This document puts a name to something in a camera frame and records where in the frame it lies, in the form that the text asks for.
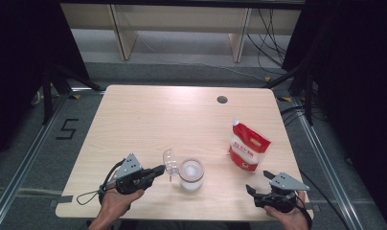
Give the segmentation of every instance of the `wire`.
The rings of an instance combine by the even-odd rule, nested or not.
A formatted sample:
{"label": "wire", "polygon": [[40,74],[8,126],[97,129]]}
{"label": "wire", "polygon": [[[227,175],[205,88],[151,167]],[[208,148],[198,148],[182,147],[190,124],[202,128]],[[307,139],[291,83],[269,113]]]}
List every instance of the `wire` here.
{"label": "wire", "polygon": [[315,189],[322,195],[322,197],[326,200],[326,202],[330,205],[331,209],[333,209],[334,213],[340,218],[340,220],[343,222],[344,226],[346,227],[346,229],[350,230],[349,228],[349,225],[347,225],[346,221],[342,218],[342,216],[340,215],[340,213],[337,211],[337,209],[334,207],[334,205],[330,202],[330,200],[328,199],[328,197],[319,189],[319,187],[312,181],[312,179],[310,179],[309,176],[307,176],[306,173],[304,173],[302,170],[299,170],[301,172],[301,174],[310,182],[310,184],[313,185],[313,187],[315,187]]}
{"label": "wire", "polygon": [[281,116],[283,116],[284,114],[286,114],[287,112],[290,112],[292,110],[295,110],[295,109],[304,109],[303,106],[293,106],[293,107],[290,107],[290,108],[287,108],[287,109],[284,109],[283,111],[281,111]]}
{"label": "wire", "polygon": [[153,49],[151,46],[148,45],[148,43],[142,38],[139,36],[139,38],[143,41],[143,43],[155,54],[157,55],[157,57],[159,59],[162,59],[164,60],[165,62],[169,62],[169,63],[178,63],[178,64],[183,64],[183,65],[204,65],[204,66],[208,66],[208,67],[212,67],[212,68],[217,68],[217,69],[224,69],[224,70],[228,70],[230,72],[233,72],[235,74],[239,74],[239,75],[244,75],[244,76],[249,76],[249,77],[253,77],[253,78],[256,78],[258,80],[261,80],[261,81],[267,81],[259,76],[256,76],[256,75],[251,75],[251,74],[245,74],[245,73],[241,73],[241,72],[238,72],[236,70],[232,70],[232,69],[229,69],[227,67],[223,67],[223,66],[214,66],[214,65],[209,65],[209,64],[205,64],[205,63],[201,63],[201,62],[197,62],[197,63],[188,63],[188,62],[182,62],[182,61],[177,61],[177,60],[168,60],[168,59],[165,59],[165,58],[162,58],[159,56],[158,52]]}
{"label": "wire", "polygon": [[263,71],[268,72],[268,73],[270,73],[270,74],[283,75],[283,74],[281,74],[281,73],[269,71],[269,70],[266,70],[265,68],[263,68],[263,67],[262,67],[262,64],[260,63],[260,52],[261,52],[261,51],[259,51],[259,54],[257,55],[257,63],[259,64],[260,68],[261,68]]}
{"label": "wire", "polygon": [[268,57],[272,62],[274,62],[278,66],[282,66],[280,62],[278,62],[276,59],[274,59],[272,56],[270,56],[268,53],[266,53],[264,50],[262,50],[261,47],[259,47],[251,38],[250,34],[247,34],[247,37],[250,39],[250,41],[253,43],[253,45],[260,51],[262,52],[266,57]]}
{"label": "wire", "polygon": [[304,116],[304,115],[305,115],[305,113],[296,116],[295,118],[293,118],[292,120],[290,120],[287,124],[285,124],[285,127],[289,126],[289,124],[291,124],[291,123],[292,123],[293,121],[295,121],[297,118],[300,118],[300,117],[302,117],[302,116]]}
{"label": "wire", "polygon": [[304,215],[305,219],[307,220],[307,228],[310,230],[312,229],[312,218],[310,217],[310,214],[307,212],[307,206],[296,194],[295,194],[295,197],[297,200],[301,201],[302,206],[304,207],[299,206],[297,203],[292,203],[292,205],[295,208],[299,209],[301,213]]}
{"label": "wire", "polygon": [[[123,162],[125,162],[125,160],[123,159],[122,161],[118,162],[115,166],[113,166],[113,168],[110,170],[110,172],[107,174],[106,176],[106,179],[104,180],[104,183],[101,185],[100,189],[97,190],[97,191],[93,191],[93,192],[89,192],[89,193],[86,193],[86,194],[82,194],[82,195],[78,195],[77,196],[77,203],[80,204],[80,205],[85,205],[87,203],[89,203],[98,193],[100,192],[106,192],[108,190],[106,190],[106,184],[107,182],[109,181],[109,178],[110,178],[110,175],[119,167],[123,164]],[[95,193],[90,199],[88,199],[86,202],[83,202],[81,203],[80,202],[80,198],[82,196],[86,196],[86,195],[90,195],[90,194],[93,194]]]}
{"label": "wire", "polygon": [[297,114],[298,111],[295,111],[295,112],[292,112],[289,116],[287,116],[285,119],[283,119],[283,123],[285,124],[285,122],[290,118],[292,117],[293,115]]}
{"label": "wire", "polygon": [[[270,39],[271,39],[271,41],[274,43],[276,49],[273,49],[272,47],[268,46],[267,44],[266,44],[266,45],[267,45],[268,47],[270,47],[271,49],[275,50],[275,51],[279,51],[279,50],[281,49],[281,52],[280,52],[280,53],[285,54],[285,53],[286,53],[286,50],[285,50],[284,48],[282,48],[281,46],[279,46],[279,45],[277,44],[276,39],[275,39],[274,25],[273,25],[273,23],[272,23],[272,18],[273,18],[272,15],[273,15],[273,12],[274,12],[274,10],[270,10],[270,22],[269,22],[268,27],[267,27],[266,24],[265,24],[264,18],[262,17],[262,12],[261,12],[260,9],[259,9],[259,16],[260,16],[260,18],[262,19],[262,24],[264,24],[264,27],[265,27],[265,30],[266,30],[266,35],[265,35],[265,36],[268,35],[268,36],[270,37]],[[271,30],[272,30],[273,35],[271,35],[271,33],[269,32],[270,26],[271,26]]]}
{"label": "wire", "polygon": [[[82,196],[90,195],[90,194],[93,194],[93,193],[95,193],[95,194],[90,199],[88,199],[87,201],[85,201],[83,203],[80,202],[80,198]],[[99,190],[93,191],[93,192],[89,192],[89,193],[86,193],[86,194],[82,194],[82,195],[78,195],[77,196],[77,203],[80,204],[80,205],[85,205],[85,204],[89,203],[98,193],[99,193]]]}

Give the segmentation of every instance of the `hand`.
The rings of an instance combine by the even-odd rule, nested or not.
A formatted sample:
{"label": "hand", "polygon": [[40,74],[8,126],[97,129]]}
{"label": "hand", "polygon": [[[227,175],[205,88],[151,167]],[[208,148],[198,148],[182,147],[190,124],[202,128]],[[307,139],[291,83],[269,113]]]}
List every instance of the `hand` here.
{"label": "hand", "polygon": [[[302,200],[298,199],[297,205],[305,208],[303,203],[305,202],[305,192],[297,191],[297,193],[299,199]],[[282,213],[271,206],[265,205],[264,210],[270,217],[277,219],[284,226],[285,230],[308,230],[307,219],[297,208],[294,208],[289,213]]]}
{"label": "hand", "polygon": [[105,230],[127,212],[130,204],[139,199],[144,194],[144,190],[139,190],[134,194],[121,195],[116,189],[111,189],[105,193],[102,200],[102,207],[98,216],[92,221],[89,230]]}

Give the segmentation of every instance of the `wooden table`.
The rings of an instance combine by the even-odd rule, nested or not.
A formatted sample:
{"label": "wooden table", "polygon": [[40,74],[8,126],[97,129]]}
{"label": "wooden table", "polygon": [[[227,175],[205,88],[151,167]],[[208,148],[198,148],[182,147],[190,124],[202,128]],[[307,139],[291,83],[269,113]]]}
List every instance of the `wooden table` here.
{"label": "wooden table", "polygon": [[[219,103],[219,96],[228,102]],[[272,142],[255,172],[240,169],[228,153],[234,117]],[[144,168],[154,168],[163,164],[162,154],[169,148],[178,162],[190,157],[202,162],[202,187],[187,192],[178,177],[170,182],[165,172],[132,204],[125,218],[269,220],[263,209],[255,207],[245,184],[268,194],[271,188],[263,170],[286,172],[301,180],[271,90],[111,85],[62,194],[74,198],[71,203],[59,203],[57,215],[95,217],[101,207],[98,199],[81,206],[77,196],[97,190],[110,169],[131,152]]]}

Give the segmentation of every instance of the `cable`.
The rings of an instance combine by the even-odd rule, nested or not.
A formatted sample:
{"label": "cable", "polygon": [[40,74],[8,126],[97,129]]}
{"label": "cable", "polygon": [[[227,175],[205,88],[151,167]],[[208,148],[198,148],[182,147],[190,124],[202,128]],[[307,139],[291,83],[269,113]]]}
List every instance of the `cable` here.
{"label": "cable", "polygon": [[[88,199],[87,201],[85,201],[83,203],[80,202],[80,198],[82,196],[90,195],[90,194],[93,194],[93,193],[95,193],[95,194],[90,199]],[[93,191],[93,192],[89,192],[89,193],[86,193],[86,194],[82,194],[82,195],[78,195],[77,196],[77,203],[80,204],[80,205],[85,205],[85,204],[89,203],[98,193],[99,193],[99,190]]]}
{"label": "cable", "polygon": [[301,213],[304,215],[305,219],[307,220],[307,228],[310,230],[312,229],[312,218],[310,217],[310,214],[307,212],[307,206],[305,203],[297,196],[295,195],[296,199],[301,201],[302,206],[299,206],[297,203],[293,203],[293,206],[301,211]]}
{"label": "cable", "polygon": [[283,111],[280,112],[280,114],[281,114],[281,116],[283,116],[287,112],[290,112],[290,111],[295,110],[295,109],[304,109],[304,107],[303,106],[293,106],[293,107],[284,109]]}
{"label": "cable", "polygon": [[304,173],[301,169],[299,170],[301,174],[310,182],[310,184],[315,187],[315,189],[322,195],[322,197],[326,200],[326,202],[330,205],[330,207],[333,209],[334,213],[340,218],[340,220],[343,222],[344,226],[347,230],[350,230],[349,226],[347,225],[346,221],[343,219],[343,217],[340,215],[340,213],[337,211],[337,209],[334,207],[334,205],[330,202],[328,197],[319,189],[319,187],[312,181],[312,179],[307,176],[306,173]]}
{"label": "cable", "polygon": [[286,120],[288,120],[290,117],[292,117],[294,114],[297,114],[298,111],[292,112],[289,116],[287,116],[285,119],[283,119],[283,123],[285,124]]}
{"label": "cable", "polygon": [[[262,17],[262,12],[261,12],[260,9],[259,9],[259,15],[260,15],[260,18],[262,19],[262,24],[264,24],[264,27],[265,27],[265,30],[266,30],[266,35],[265,35],[265,36],[268,35],[268,36],[270,37],[270,39],[271,39],[271,41],[274,43],[276,49],[273,49],[272,47],[268,46],[267,44],[266,44],[266,45],[267,45],[268,47],[270,47],[271,49],[275,50],[275,51],[279,51],[279,49],[281,49],[282,51],[281,51],[280,53],[283,53],[283,54],[284,54],[284,53],[286,53],[286,50],[285,50],[284,48],[282,48],[281,46],[279,46],[279,45],[277,44],[277,41],[275,40],[274,29],[273,29],[274,25],[273,25],[273,23],[272,23],[272,15],[273,15],[273,12],[274,12],[274,10],[270,10],[270,22],[269,22],[268,27],[267,27],[266,24],[265,24],[264,18]],[[270,26],[271,26],[271,28],[272,28],[273,35],[271,35],[271,33],[269,32]]]}
{"label": "cable", "polygon": [[268,45],[268,43],[265,42],[265,40],[267,39],[267,36],[268,36],[268,34],[265,34],[264,38],[262,38],[262,35],[259,34],[260,40],[262,41],[262,45],[260,47],[262,47],[263,45],[266,45],[269,49],[271,49],[273,51],[278,51],[277,48],[271,47],[270,45]]}
{"label": "cable", "polygon": [[292,123],[293,121],[295,121],[297,118],[300,118],[300,117],[302,117],[302,116],[304,116],[304,115],[305,115],[305,113],[296,116],[295,118],[293,118],[292,120],[290,120],[287,124],[285,124],[285,127],[289,126],[289,124],[291,124],[291,123]]}
{"label": "cable", "polygon": [[270,56],[268,53],[266,53],[264,50],[262,50],[261,47],[259,47],[254,41],[253,39],[251,38],[250,34],[247,34],[247,37],[250,39],[250,41],[253,43],[253,45],[260,51],[262,52],[266,57],[268,57],[271,61],[273,61],[275,64],[277,64],[278,66],[282,67],[283,65],[278,62],[276,59],[274,59],[272,56]]}
{"label": "cable", "polygon": [[259,64],[260,68],[261,68],[263,71],[268,72],[268,73],[270,73],[270,74],[283,75],[283,74],[281,74],[281,73],[277,73],[277,72],[273,72],[273,71],[269,71],[269,70],[264,69],[264,68],[262,67],[262,64],[260,63],[260,52],[261,52],[261,51],[259,51],[259,54],[257,55],[257,63]]}
{"label": "cable", "polygon": [[[97,191],[93,191],[93,192],[89,192],[89,193],[86,193],[86,194],[82,194],[82,195],[78,195],[77,196],[77,203],[80,204],[80,205],[85,205],[87,203],[89,203],[97,194],[99,193],[105,193],[107,190],[106,190],[106,184],[107,182],[109,181],[109,178],[110,178],[110,175],[119,167],[123,164],[123,162],[125,162],[125,159],[123,159],[122,161],[118,162],[115,166],[113,166],[113,168],[110,170],[110,172],[107,174],[106,176],[106,179],[104,180],[103,184],[101,185],[101,187],[97,190]],[[90,199],[88,199],[86,202],[83,202],[81,203],[80,202],[80,198],[82,196],[86,196],[86,195],[90,195],[90,194],[93,194],[95,193]]]}

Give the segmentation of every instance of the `hole in table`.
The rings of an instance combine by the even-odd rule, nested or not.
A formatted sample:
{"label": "hole in table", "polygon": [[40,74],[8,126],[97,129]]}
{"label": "hole in table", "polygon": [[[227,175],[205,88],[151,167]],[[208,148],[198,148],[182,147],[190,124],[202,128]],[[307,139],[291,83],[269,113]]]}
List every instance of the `hole in table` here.
{"label": "hole in table", "polygon": [[227,103],[227,98],[224,97],[224,96],[218,96],[218,97],[217,97],[217,101],[218,101],[220,104],[226,104],[226,103]]}

